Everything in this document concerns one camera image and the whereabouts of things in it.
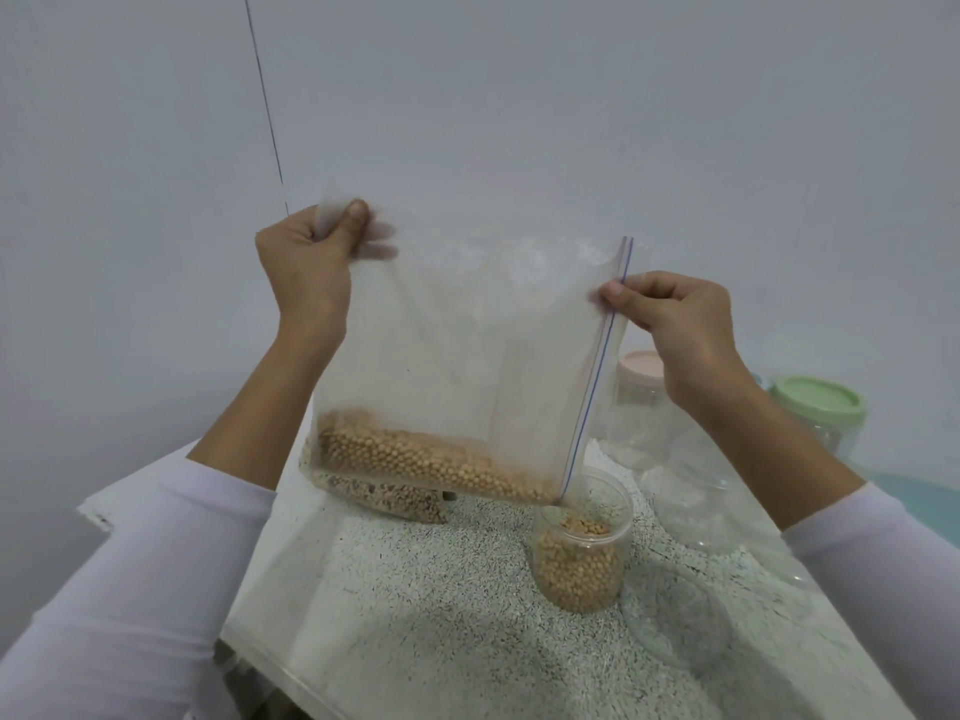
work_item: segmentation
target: pile of beans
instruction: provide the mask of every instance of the pile of beans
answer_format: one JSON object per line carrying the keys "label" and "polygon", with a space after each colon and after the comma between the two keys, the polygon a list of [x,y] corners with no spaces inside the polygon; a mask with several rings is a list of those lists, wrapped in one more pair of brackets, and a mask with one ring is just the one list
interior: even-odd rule
{"label": "pile of beans", "polygon": [[[569,515],[560,525],[586,538],[605,536],[603,523]],[[617,601],[623,586],[626,555],[616,541],[587,545],[556,530],[534,537],[532,571],[536,587],[546,599],[566,612],[599,612]]]}
{"label": "pile of beans", "polygon": [[384,429],[366,410],[325,414],[317,438],[320,464],[331,472],[515,503],[548,505],[556,499],[543,479],[435,435]]}

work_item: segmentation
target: speckled white surface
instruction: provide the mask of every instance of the speckled white surface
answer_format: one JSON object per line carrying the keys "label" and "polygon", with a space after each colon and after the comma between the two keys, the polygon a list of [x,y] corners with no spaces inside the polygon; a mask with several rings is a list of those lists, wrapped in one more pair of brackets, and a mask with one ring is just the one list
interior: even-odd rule
{"label": "speckled white surface", "polygon": [[683,567],[723,606],[702,636],[725,651],[697,672],[643,651],[619,607],[576,616],[547,603],[526,563],[529,509],[466,498],[448,504],[447,525],[392,519],[318,492],[299,451],[222,636],[310,714],[910,717],[826,599],[743,552],[674,542],[623,470],[633,564]]}

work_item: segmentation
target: jar lid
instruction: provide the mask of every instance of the jar lid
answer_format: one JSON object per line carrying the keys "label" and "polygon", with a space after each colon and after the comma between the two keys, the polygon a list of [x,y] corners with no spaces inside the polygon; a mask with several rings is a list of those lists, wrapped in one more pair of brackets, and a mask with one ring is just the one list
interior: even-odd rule
{"label": "jar lid", "polygon": [[657,351],[630,351],[616,363],[616,375],[637,386],[664,387],[664,361]]}
{"label": "jar lid", "polygon": [[858,427],[867,419],[867,404],[860,394],[815,376],[779,376],[770,394],[784,409],[811,422]]}

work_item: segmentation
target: light green jar lid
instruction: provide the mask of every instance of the light green jar lid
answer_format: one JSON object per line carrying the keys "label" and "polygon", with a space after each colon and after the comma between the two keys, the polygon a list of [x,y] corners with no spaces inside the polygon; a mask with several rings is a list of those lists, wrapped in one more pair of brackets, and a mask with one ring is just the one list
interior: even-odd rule
{"label": "light green jar lid", "polygon": [[858,427],[867,420],[867,404],[860,394],[815,376],[779,376],[770,394],[787,411],[814,423]]}

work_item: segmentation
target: white wall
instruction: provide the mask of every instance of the white wall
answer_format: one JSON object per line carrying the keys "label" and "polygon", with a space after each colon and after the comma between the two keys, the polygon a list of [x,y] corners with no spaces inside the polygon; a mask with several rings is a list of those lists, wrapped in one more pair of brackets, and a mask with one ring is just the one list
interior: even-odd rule
{"label": "white wall", "polygon": [[244,0],[0,1],[0,651],[265,348],[284,215]]}
{"label": "white wall", "polygon": [[565,210],[840,379],[857,457],[960,487],[960,2],[250,0],[291,207]]}

